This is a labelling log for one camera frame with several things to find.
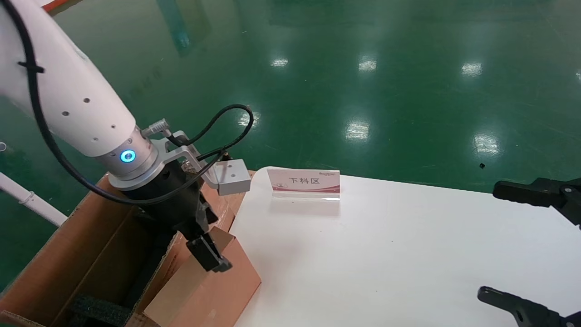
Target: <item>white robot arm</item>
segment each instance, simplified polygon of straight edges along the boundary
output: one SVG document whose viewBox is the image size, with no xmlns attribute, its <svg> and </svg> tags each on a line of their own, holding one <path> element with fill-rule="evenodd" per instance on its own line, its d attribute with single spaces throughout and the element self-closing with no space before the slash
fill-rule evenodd
<svg viewBox="0 0 581 327">
<path fill-rule="evenodd" d="M 141 130 L 135 118 L 99 70 L 52 18 L 32 0 L 0 0 L 0 95 L 33 115 L 56 159 L 77 181 L 116 202 L 140 205 L 151 217 L 181 232 L 188 248 L 207 271 L 231 267 L 218 253 L 208 232 L 216 220 L 200 195 L 199 177 L 220 195 L 250 188 L 243 160 L 218 162 L 253 123 L 244 105 L 222 109 L 198 136 L 188 140 L 172 133 L 165 120 Z M 248 126 L 232 143 L 200 155 L 193 142 L 224 112 L 243 109 Z M 51 132 L 109 170 L 109 182 L 129 199 L 107 193 L 84 179 L 61 153 Z M 166 138 L 150 140 L 162 133 Z M 171 144 L 175 149 L 169 150 Z M 215 156 L 208 164 L 205 158 Z M 186 158 L 197 174 L 183 172 Z"/>
</svg>

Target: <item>blue led ring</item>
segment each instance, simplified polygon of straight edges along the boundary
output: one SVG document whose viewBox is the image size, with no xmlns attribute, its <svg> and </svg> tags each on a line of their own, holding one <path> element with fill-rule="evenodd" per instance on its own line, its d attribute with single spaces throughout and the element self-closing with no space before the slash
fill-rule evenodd
<svg viewBox="0 0 581 327">
<path fill-rule="evenodd" d="M 137 157 L 137 155 L 133 150 L 125 150 L 121 153 L 121 161 L 123 162 L 131 162 L 135 160 L 135 157 Z"/>
</svg>

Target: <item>red and white sign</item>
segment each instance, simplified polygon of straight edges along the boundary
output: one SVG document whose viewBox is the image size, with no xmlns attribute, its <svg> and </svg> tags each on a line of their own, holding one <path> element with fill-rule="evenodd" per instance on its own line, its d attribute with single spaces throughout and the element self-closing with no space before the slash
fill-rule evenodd
<svg viewBox="0 0 581 327">
<path fill-rule="evenodd" d="M 267 169 L 273 191 L 340 193 L 338 170 Z"/>
</svg>

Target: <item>silver metal bracket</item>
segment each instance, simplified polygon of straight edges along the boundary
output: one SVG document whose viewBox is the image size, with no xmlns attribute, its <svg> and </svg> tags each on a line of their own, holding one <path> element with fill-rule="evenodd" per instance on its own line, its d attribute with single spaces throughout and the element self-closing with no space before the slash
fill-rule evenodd
<svg viewBox="0 0 581 327">
<path fill-rule="evenodd" d="M 185 136 L 185 133 L 177 131 L 174 136 Z M 159 153 L 152 166 L 146 172 L 131 180 L 120 180 L 115 175 L 109 175 L 109 183 L 113 187 L 121 191 L 138 189 L 159 175 L 165 165 L 179 158 L 185 158 L 197 172 L 207 165 L 205 160 L 196 160 L 200 152 L 193 144 L 183 145 L 169 151 L 171 142 L 167 138 L 151 140 L 151 142 Z M 248 174 L 242 159 L 217 162 L 202 175 L 202 178 L 211 188 L 217 189 L 218 194 L 221 196 L 250 190 L 250 174 Z"/>
</svg>

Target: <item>epoxy floor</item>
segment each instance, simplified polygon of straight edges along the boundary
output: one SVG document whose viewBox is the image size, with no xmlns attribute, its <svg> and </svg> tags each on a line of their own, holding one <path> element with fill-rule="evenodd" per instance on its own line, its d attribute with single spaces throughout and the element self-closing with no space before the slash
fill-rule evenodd
<svg viewBox="0 0 581 327">
<path fill-rule="evenodd" d="M 223 106 L 250 105 L 258 119 L 231 151 L 250 169 L 481 192 L 581 175 L 578 1 L 83 0 L 57 11 L 142 127 L 166 118 L 194 135 Z M 70 213 L 86 191 L 31 119 L 0 108 L 0 171 Z M 199 148 L 247 121 L 225 115 Z M 105 172 L 64 147 L 92 180 Z M 54 228 L 6 194 L 0 205 L 2 289 Z"/>
</svg>

